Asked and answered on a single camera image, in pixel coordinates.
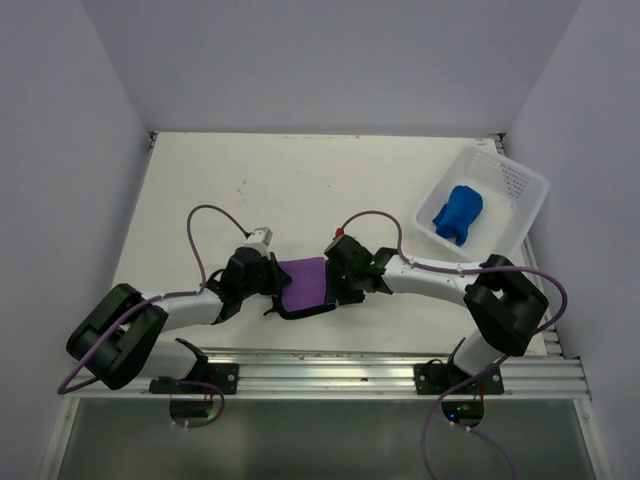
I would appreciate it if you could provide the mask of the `purple towel black trim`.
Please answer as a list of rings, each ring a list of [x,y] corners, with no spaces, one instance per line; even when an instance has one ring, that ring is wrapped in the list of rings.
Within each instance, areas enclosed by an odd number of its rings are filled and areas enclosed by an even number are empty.
[[[329,301],[327,266],[322,257],[278,261],[277,267],[288,279],[264,315],[277,314],[293,321],[324,314],[336,309]]]

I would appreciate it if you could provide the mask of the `blue towel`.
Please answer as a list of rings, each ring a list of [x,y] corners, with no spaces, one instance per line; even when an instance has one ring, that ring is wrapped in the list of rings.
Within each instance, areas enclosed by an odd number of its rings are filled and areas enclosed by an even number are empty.
[[[482,196],[466,185],[453,188],[448,201],[432,220],[436,234],[452,240],[456,246],[466,243],[469,229],[484,208]]]

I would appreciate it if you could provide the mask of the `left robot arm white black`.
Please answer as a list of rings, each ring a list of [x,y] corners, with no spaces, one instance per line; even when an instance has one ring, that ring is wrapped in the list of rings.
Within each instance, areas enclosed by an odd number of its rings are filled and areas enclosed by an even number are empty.
[[[194,291],[146,295],[128,283],[113,287],[66,343],[77,361],[58,388],[71,393],[100,381],[111,390],[139,376],[171,378],[185,392],[209,380],[208,357],[191,342],[162,334],[195,325],[217,325],[237,314],[254,295],[274,297],[291,283],[278,264],[251,247],[240,247],[226,267]]]

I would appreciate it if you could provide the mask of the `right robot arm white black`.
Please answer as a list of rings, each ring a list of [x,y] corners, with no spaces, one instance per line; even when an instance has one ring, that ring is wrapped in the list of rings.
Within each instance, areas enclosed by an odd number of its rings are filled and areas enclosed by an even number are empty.
[[[547,297],[504,256],[481,263],[448,262],[422,269],[416,257],[382,247],[371,253],[343,234],[325,249],[327,295],[338,305],[362,303],[367,293],[413,294],[467,308],[476,329],[450,354],[445,379],[468,392],[481,372],[508,355],[521,357],[543,319]]]

